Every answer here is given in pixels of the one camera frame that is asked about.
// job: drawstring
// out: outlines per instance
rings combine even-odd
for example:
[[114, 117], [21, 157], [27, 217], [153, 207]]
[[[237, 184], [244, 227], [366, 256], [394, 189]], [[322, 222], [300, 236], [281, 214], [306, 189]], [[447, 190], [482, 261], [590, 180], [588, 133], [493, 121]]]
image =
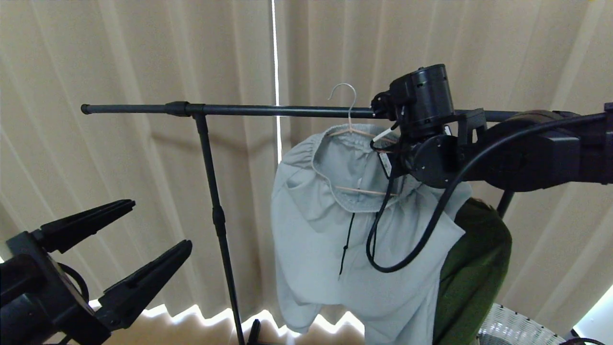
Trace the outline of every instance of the drawstring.
[[338, 277], [340, 278], [341, 273], [343, 272], [343, 262], [345, 262], [345, 253], [347, 253], [347, 248], [349, 248], [349, 237], [351, 236], [351, 227], [353, 226], [353, 218], [356, 217], [356, 214], [353, 213], [351, 215], [351, 221], [349, 222], [349, 231], [347, 231], [347, 243], [343, 247], [343, 257], [341, 258], [341, 270], [338, 272]]
[[[347, 243], [343, 247], [343, 257], [341, 257], [341, 270], [338, 272], [338, 277], [340, 278], [341, 273], [343, 273], [343, 263], [345, 262], [345, 253], [347, 253], [347, 249], [349, 248], [349, 237], [351, 236], [351, 227], [353, 227], [353, 219], [356, 217], [356, 214], [351, 214], [351, 221], [349, 222], [349, 230], [347, 231]], [[377, 230], [375, 228], [375, 237], [373, 238], [373, 257], [375, 256], [375, 246], [377, 245]]]

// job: hanger hook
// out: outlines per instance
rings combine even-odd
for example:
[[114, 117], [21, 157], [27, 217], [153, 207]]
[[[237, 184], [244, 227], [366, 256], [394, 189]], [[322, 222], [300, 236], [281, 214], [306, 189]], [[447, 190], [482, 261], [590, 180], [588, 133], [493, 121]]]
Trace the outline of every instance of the hanger hook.
[[349, 117], [349, 121], [351, 121], [351, 109], [353, 109], [353, 107], [356, 105], [356, 101], [357, 101], [357, 91], [356, 91], [356, 88], [354, 88], [353, 86], [351, 86], [351, 84], [348, 84], [348, 83], [336, 84], [332, 88], [332, 92], [330, 93], [330, 97], [328, 97], [328, 101], [332, 99], [332, 96], [334, 96], [334, 91], [336, 91], [337, 87], [339, 87], [341, 85], [348, 86], [353, 91], [353, 103], [351, 103], [351, 107], [349, 107], [349, 110], [347, 111], [347, 116]]

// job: black metal rod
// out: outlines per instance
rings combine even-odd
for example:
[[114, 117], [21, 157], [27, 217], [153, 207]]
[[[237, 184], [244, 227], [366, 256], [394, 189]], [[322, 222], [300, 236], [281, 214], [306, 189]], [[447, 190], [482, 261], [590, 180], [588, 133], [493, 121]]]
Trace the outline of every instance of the black metal rod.
[[[247, 116], [292, 116], [292, 117], [347, 117], [347, 107], [302, 107], [302, 106], [238, 106], [218, 104], [191, 104], [187, 102], [172, 102], [168, 104], [111, 104], [89, 105], [83, 104], [81, 111], [84, 114], [99, 113], [146, 113], [146, 114], [170, 114], [177, 116], [204, 115], [247, 115]], [[457, 114], [469, 110], [456, 109]], [[485, 118], [488, 122], [502, 122], [512, 115], [514, 111], [485, 110]], [[385, 118], [382, 115], [373, 115], [370, 108], [353, 108], [351, 117], [354, 118]]]
[[505, 190], [502, 194], [502, 198], [500, 198], [500, 202], [498, 203], [498, 207], [496, 208], [496, 211], [498, 211], [498, 215], [500, 215], [500, 218], [504, 217], [504, 214], [509, 208], [509, 205], [511, 204], [511, 200], [513, 200], [514, 195], [515, 192], [512, 192], [510, 190]]
[[245, 345], [245, 336], [243, 335], [243, 327], [238, 313], [238, 298], [236, 295], [236, 286], [234, 285], [234, 275], [232, 274], [232, 264], [230, 262], [230, 250], [226, 238], [226, 218], [224, 210], [219, 202], [219, 191], [217, 189], [217, 180], [215, 179], [215, 167], [213, 166], [213, 154], [211, 153], [211, 143], [208, 138], [208, 126], [206, 115], [194, 115], [198, 135], [200, 136], [200, 145], [202, 146], [202, 155], [204, 156], [204, 167], [207, 171], [208, 189], [211, 194], [213, 203], [213, 224], [217, 232], [219, 240], [219, 248], [221, 249], [221, 259], [226, 273], [226, 282], [228, 285], [228, 293], [230, 295], [230, 305], [234, 315], [234, 325], [238, 336], [238, 345]]

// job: white wicker basket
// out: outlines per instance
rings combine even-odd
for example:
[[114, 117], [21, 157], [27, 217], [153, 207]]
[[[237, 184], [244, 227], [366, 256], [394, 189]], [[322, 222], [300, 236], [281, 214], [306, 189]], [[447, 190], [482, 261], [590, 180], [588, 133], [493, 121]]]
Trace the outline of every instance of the white wicker basket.
[[479, 329], [480, 345], [553, 345], [565, 340], [544, 326], [494, 303]]

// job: dark green sleeve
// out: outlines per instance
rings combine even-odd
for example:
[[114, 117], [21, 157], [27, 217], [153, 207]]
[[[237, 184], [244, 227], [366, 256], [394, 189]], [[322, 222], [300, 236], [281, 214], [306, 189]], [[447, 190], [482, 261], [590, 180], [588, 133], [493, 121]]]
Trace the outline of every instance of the dark green sleeve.
[[479, 327], [504, 281], [511, 257], [511, 234], [488, 205], [469, 199], [455, 217], [466, 232], [441, 270], [434, 343], [466, 345]]

